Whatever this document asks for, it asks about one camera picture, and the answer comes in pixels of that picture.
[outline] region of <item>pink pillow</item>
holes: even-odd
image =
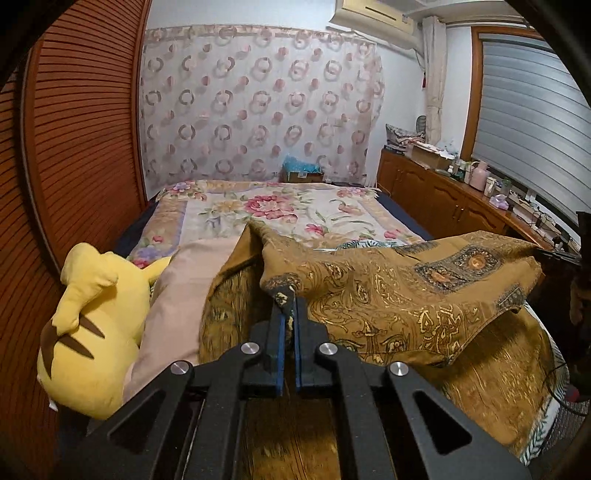
[[[124,402],[175,360],[197,365],[207,292],[238,238],[197,240],[174,254],[156,283],[138,359],[126,377]]]

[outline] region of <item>plush ear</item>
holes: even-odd
[[[156,282],[156,280],[158,280],[160,274],[164,271],[166,267],[168,267],[171,258],[172,257],[159,258],[154,263],[142,269],[142,273],[145,275],[150,285],[153,285]]]
[[[96,248],[89,244],[77,244],[66,257],[60,279],[67,287],[51,324],[61,336],[78,327],[81,309],[97,298],[104,288],[115,285],[118,275]]]

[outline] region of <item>cardboard box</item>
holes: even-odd
[[[307,173],[305,171],[291,171],[289,174],[281,171],[281,181],[284,183],[321,183],[324,179],[323,173]]]
[[[448,158],[443,158],[438,154],[425,150],[419,145],[413,145],[413,149],[410,152],[410,158],[413,162],[423,165],[432,170],[438,168],[439,170],[447,170],[452,161]]]

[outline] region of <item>wooden cabinet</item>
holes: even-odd
[[[427,196],[425,169],[402,159],[398,163],[398,175],[392,188],[392,199],[418,223],[426,220],[425,199]]]
[[[425,228],[435,238],[457,235],[458,215],[466,203],[464,195],[438,177],[431,179],[430,186]]]
[[[425,170],[403,155],[382,151],[378,186],[435,238],[486,230],[552,249],[525,222],[490,205],[481,192]]]
[[[398,173],[396,160],[390,155],[385,155],[379,163],[378,188],[389,196],[392,195],[392,187]]]
[[[485,207],[468,200],[457,215],[455,235],[486,230],[487,232],[503,233],[505,222],[487,211]]]

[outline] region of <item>black metal bracket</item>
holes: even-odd
[[[531,479],[411,367],[370,365],[331,343],[303,299],[293,332],[298,393],[334,405],[343,480]],[[249,342],[217,361],[171,364],[61,460],[53,478],[235,479],[246,402],[281,395],[284,363],[285,317],[275,306]]]

